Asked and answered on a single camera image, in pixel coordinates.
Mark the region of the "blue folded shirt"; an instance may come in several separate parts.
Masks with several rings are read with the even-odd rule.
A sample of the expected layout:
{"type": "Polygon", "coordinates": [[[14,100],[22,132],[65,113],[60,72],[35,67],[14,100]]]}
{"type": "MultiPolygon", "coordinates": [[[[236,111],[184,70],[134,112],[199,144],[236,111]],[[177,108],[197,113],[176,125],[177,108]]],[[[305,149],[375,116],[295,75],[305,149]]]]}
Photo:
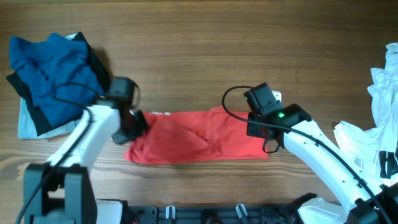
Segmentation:
{"type": "Polygon", "coordinates": [[[88,45],[53,33],[43,42],[11,37],[10,66],[28,85],[34,106],[38,106],[50,125],[57,126],[79,115],[81,108],[53,99],[85,104],[95,93],[104,93],[87,62],[88,45]]]}

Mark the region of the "white crumpled clothes pile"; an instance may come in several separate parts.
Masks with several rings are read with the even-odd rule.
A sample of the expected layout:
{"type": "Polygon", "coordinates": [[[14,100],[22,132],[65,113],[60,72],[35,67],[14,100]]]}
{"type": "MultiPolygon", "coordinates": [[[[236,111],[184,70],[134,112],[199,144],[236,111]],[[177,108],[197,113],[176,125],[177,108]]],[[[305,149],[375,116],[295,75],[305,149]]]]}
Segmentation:
{"type": "Polygon", "coordinates": [[[375,127],[369,130],[341,121],[333,132],[339,149],[387,186],[397,183],[397,43],[386,45],[384,68],[372,68],[368,87],[375,127]]]}

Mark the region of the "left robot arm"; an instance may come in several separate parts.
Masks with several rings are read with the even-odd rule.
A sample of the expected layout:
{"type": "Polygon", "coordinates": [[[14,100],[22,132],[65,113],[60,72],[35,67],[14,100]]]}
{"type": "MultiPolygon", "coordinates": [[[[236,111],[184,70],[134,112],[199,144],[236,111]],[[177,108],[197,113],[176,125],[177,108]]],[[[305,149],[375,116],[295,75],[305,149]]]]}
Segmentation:
{"type": "Polygon", "coordinates": [[[112,80],[110,89],[83,104],[83,116],[63,145],[43,164],[29,164],[24,173],[24,204],[16,223],[133,223],[125,200],[97,199],[90,170],[108,139],[124,144],[142,136],[148,125],[133,100],[137,83],[112,80]]]}

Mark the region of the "red soccer t-shirt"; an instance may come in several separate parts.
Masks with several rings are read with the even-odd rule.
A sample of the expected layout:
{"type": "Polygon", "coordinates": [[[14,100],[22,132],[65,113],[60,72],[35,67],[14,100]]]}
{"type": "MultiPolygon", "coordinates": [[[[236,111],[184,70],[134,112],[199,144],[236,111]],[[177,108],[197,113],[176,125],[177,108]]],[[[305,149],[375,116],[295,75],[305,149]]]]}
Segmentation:
{"type": "Polygon", "coordinates": [[[124,158],[138,164],[267,159],[261,138],[246,135],[246,123],[223,107],[208,111],[144,112],[149,125],[124,158]]]}

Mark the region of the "black folded shirt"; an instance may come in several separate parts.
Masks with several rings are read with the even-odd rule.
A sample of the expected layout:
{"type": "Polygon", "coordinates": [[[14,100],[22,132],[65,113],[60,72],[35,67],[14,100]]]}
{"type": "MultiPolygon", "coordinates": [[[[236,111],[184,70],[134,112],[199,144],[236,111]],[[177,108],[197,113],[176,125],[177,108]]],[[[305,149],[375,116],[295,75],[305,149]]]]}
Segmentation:
{"type": "MultiPolygon", "coordinates": [[[[109,90],[111,76],[106,67],[96,56],[95,51],[88,46],[87,61],[96,74],[97,80],[104,91],[109,90]]],[[[21,98],[17,137],[19,139],[46,139],[63,135],[73,131],[78,124],[80,116],[69,119],[66,123],[51,126],[40,108],[35,107],[27,84],[25,84],[16,72],[8,75],[6,80],[15,89],[21,98]]]]}

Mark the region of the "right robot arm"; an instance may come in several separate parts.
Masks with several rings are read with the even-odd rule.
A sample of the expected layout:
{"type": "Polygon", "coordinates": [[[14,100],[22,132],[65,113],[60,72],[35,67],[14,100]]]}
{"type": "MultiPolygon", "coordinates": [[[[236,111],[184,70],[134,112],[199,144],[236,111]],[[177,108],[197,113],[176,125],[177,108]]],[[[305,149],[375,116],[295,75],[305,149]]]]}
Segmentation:
{"type": "Polygon", "coordinates": [[[248,133],[275,141],[304,161],[339,203],[307,194],[292,203],[299,223],[397,223],[397,185],[365,173],[299,105],[283,106],[268,84],[248,87],[248,133]]]}

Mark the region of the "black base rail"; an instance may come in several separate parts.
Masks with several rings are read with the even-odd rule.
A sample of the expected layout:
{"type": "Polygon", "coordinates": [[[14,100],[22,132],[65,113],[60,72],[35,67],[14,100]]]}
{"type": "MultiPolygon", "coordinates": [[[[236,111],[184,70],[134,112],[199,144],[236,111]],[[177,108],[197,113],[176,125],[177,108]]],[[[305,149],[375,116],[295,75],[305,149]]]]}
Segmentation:
{"type": "Polygon", "coordinates": [[[284,224],[298,223],[298,216],[286,204],[215,207],[130,206],[133,223],[150,224],[284,224]]]}

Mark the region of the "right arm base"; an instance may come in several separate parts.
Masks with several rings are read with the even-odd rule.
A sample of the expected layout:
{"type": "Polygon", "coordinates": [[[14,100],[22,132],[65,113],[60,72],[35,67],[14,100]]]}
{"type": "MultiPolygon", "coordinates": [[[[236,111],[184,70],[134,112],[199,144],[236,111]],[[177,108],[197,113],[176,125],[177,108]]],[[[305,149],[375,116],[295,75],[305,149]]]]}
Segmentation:
{"type": "Polygon", "coordinates": [[[314,193],[296,198],[286,210],[288,223],[345,223],[348,217],[341,205],[324,201],[314,193]]]}

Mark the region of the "grey folded shirt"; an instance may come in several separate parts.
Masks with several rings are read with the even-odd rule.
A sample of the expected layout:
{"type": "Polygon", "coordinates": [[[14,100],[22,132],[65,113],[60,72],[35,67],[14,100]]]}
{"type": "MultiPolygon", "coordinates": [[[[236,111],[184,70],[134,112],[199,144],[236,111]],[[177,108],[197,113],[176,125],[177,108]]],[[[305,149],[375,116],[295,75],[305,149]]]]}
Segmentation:
{"type": "Polygon", "coordinates": [[[52,98],[53,88],[87,68],[88,47],[81,32],[61,38],[50,34],[43,42],[20,37],[9,41],[10,66],[19,83],[14,87],[21,97],[18,137],[49,138],[70,132],[81,109],[52,98]]]}

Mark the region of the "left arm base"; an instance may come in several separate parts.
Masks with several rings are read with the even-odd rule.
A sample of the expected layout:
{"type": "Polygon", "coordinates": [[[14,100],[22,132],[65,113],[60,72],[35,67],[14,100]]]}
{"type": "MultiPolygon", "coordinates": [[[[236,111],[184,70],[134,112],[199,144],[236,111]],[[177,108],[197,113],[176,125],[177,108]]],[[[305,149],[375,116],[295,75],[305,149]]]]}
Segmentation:
{"type": "Polygon", "coordinates": [[[131,211],[125,200],[97,199],[96,224],[127,224],[132,222],[131,211]]]}

